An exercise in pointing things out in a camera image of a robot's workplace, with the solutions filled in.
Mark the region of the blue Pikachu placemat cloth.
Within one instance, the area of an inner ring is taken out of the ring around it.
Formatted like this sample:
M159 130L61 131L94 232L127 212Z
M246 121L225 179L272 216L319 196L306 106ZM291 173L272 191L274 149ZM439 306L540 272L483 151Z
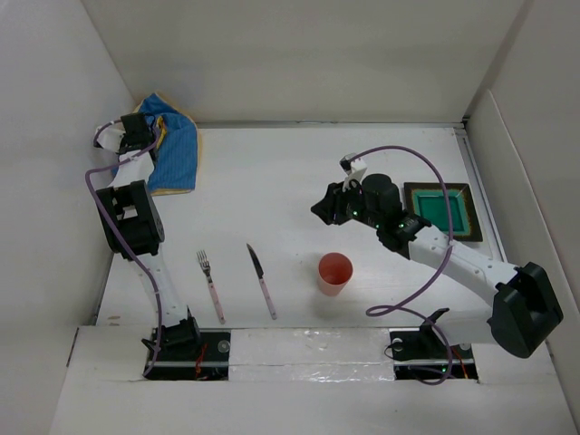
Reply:
M159 128L158 158L145 179L153 196L189 193L196 187L200 138L198 127L157 92L143 99L134 112L155 117Z

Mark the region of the square green ceramic plate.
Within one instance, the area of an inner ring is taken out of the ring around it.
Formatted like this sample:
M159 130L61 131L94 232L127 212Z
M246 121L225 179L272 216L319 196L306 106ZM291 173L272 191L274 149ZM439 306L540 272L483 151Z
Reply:
M454 238L462 242L482 242L483 234L469 184L447 183L446 189ZM449 232L448 210L439 183L406 182L403 191L405 205L411 213L429 220L445 234Z

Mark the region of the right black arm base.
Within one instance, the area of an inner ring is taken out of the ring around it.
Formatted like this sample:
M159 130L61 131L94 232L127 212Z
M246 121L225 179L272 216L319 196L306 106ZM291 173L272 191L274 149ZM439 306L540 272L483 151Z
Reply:
M447 349L440 334L433 328L448 311L449 308L441 308L416 327L389 329L390 342L383 353L393 361L396 381L414 380L426 384L439 382L443 378L479 379L471 348L463 349L456 344Z

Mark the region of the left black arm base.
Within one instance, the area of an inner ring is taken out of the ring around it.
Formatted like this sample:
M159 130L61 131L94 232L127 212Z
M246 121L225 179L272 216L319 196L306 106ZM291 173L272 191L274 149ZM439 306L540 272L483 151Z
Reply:
M231 332L202 330L200 337L200 343L192 348L180 346L162 350L145 378L151 381L227 381Z

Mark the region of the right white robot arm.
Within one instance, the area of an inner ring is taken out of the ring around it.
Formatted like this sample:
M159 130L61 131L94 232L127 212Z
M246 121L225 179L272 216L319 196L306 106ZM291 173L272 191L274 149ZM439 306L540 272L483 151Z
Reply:
M440 269L479 296L490 307L483 337L516 357L530 357L564 319L543 267L499 262L450 240L427 219L404 209L398 188L384 174L331 183L311 210L326 225L355 220L373 228L390 251Z

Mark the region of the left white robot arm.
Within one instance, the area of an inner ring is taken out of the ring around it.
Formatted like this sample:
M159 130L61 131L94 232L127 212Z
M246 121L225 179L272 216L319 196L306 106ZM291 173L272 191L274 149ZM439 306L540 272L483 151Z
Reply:
M164 227L148 181L158 160L158 129L149 114L135 112L117 120L124 132L105 145L117 154L119 163L111 184L96 189L95 196L103 230L112 252L134 268L157 316L157 330L143 344L160 358L192 359L201 351L202 338L189 307L179 300L161 251Z

